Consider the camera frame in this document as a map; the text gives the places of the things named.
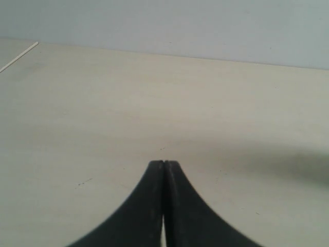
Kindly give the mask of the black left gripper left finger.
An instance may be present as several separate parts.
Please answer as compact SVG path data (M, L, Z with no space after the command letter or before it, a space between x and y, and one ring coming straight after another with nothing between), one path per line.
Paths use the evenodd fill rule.
M161 246L164 166L151 161L123 204L70 246Z

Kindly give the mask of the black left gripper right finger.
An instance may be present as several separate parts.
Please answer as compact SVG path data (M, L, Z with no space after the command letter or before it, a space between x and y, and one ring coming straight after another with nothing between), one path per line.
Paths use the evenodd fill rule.
M259 246L207 205L179 162L165 161L163 182L167 246Z

